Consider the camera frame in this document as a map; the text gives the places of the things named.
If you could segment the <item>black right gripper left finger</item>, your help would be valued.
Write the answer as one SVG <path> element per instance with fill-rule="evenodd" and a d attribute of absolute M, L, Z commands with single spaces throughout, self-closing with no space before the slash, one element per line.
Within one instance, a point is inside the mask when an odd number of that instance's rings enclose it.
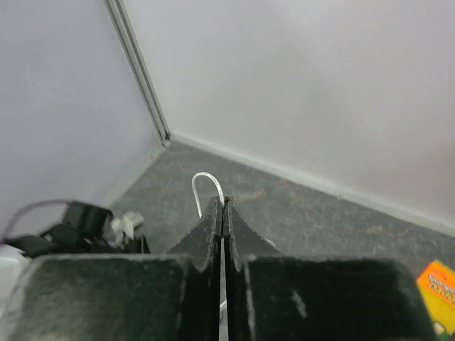
<path fill-rule="evenodd" d="M 223 209 L 163 254 L 54 254 L 19 276 L 2 340 L 217 340 Z"/>

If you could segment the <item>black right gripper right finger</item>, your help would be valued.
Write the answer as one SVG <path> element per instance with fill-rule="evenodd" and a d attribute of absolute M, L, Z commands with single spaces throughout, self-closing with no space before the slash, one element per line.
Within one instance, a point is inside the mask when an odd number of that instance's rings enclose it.
<path fill-rule="evenodd" d="M 412 274 L 392 259 L 285 256 L 223 208 L 230 340 L 435 340 Z"/>

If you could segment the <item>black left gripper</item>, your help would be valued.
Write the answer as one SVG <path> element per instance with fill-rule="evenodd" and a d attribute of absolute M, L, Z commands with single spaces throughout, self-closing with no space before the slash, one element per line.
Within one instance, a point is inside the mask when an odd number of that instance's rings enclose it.
<path fill-rule="evenodd" d="M 150 254 L 150 248 L 144 236 L 130 239 L 122 235 L 119 242 L 107 243 L 107 250 L 118 254 Z"/>

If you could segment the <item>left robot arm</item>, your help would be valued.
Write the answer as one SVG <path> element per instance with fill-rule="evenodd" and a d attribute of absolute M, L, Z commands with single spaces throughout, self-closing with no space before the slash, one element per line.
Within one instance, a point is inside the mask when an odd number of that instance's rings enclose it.
<path fill-rule="evenodd" d="M 66 205 L 61 221 L 37 234 L 11 234 L 27 213 L 52 205 Z M 136 229 L 144 224 L 138 212 L 115 217 L 106 207 L 69 200 L 44 200 L 21 208 L 1 234 L 1 304 L 31 259 L 48 254 L 147 254 L 146 238 Z"/>

